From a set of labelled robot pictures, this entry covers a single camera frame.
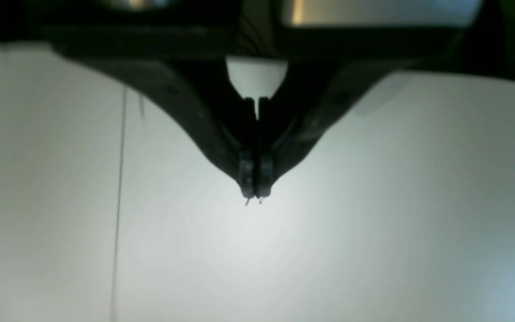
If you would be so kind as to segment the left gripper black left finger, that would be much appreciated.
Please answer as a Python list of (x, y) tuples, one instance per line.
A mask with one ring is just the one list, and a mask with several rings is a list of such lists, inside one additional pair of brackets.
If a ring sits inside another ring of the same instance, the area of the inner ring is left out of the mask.
[(165, 110), (204, 156), (256, 195), (252, 101), (228, 75), (232, 25), (49, 25), (45, 38), (63, 57), (104, 73)]

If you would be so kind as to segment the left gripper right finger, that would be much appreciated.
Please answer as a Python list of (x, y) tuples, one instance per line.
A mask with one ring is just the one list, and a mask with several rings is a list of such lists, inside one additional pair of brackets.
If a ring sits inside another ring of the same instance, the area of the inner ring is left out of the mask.
[(264, 198), (368, 90), (399, 69), (449, 53), (458, 27), (287, 27), (273, 24), (288, 62), (271, 98), (259, 100), (255, 195)]

